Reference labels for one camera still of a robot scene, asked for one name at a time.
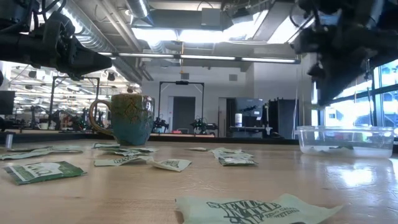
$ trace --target ceramic mug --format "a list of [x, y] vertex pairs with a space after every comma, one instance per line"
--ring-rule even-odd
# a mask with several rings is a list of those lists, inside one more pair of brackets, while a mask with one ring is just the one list
[[[94, 107], [104, 103], [111, 111], [113, 130], [98, 126], [93, 117]], [[89, 119], [93, 128], [114, 136], [120, 145], [141, 146], [149, 139], [154, 125], [155, 99], [137, 94], [113, 95], [111, 102], [95, 100], [90, 106]]]
[[39, 127], [40, 130], [47, 130], [49, 128], [49, 124], [48, 123], [40, 123], [37, 125], [37, 127]]

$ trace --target table surface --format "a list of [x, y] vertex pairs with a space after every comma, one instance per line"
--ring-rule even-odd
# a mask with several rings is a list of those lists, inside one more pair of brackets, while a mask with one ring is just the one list
[[[321, 206], [345, 205], [323, 223], [397, 223], [397, 159], [330, 159], [303, 155], [298, 146], [148, 142], [159, 149], [156, 160], [188, 159], [182, 172], [157, 169], [144, 162], [94, 167], [95, 158], [119, 158], [90, 149], [94, 142], [42, 142], [80, 145], [83, 154], [51, 154], [2, 161], [0, 166], [67, 161], [88, 174], [82, 177], [16, 185], [0, 172], [2, 223], [183, 223], [178, 196], [227, 197], [270, 201], [293, 194]], [[15, 144], [14, 147], [32, 144]], [[243, 149], [256, 167], [223, 167], [210, 152], [189, 147]]]

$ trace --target plastic container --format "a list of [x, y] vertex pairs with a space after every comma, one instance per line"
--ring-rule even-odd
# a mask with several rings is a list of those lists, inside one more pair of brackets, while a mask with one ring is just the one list
[[394, 144], [392, 128], [301, 126], [297, 134], [300, 150], [316, 156], [390, 158]]

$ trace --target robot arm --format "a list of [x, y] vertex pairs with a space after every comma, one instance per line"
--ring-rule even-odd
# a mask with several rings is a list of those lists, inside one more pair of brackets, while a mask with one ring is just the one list
[[[0, 6], [0, 60], [56, 68], [74, 80], [112, 67], [110, 58], [79, 43], [73, 35], [75, 27], [71, 20], [60, 13], [62, 7], [39, 26], [37, 15], [45, 15], [49, 9], [39, 12], [37, 0], [0, 0]], [[32, 16], [35, 29], [29, 32]]]
[[[327, 105], [358, 76], [398, 58], [398, 14], [389, 0], [299, 0], [312, 13], [314, 27], [304, 29], [292, 47], [297, 54], [317, 53], [308, 71], [320, 90], [319, 105]], [[338, 14], [335, 25], [322, 25], [319, 13]]]

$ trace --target door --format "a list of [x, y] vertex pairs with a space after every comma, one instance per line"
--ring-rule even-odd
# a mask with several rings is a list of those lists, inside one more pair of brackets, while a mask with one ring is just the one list
[[193, 134], [190, 125], [195, 121], [195, 97], [175, 96], [173, 105], [173, 130], [187, 129]]

